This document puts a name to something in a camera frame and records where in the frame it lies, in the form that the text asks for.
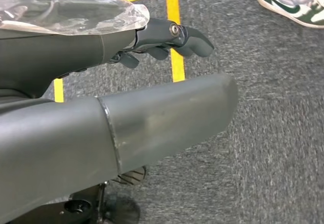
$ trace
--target clear plastic wrap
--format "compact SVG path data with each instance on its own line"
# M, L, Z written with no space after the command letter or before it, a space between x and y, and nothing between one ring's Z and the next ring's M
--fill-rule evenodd
M144 5L126 0L0 0L0 29L107 34L142 28L149 20Z

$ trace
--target green and white sneaker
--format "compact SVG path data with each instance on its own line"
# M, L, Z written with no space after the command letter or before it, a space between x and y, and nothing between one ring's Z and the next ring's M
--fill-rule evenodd
M324 28L324 0L295 7L279 0L258 0L261 6L310 28Z

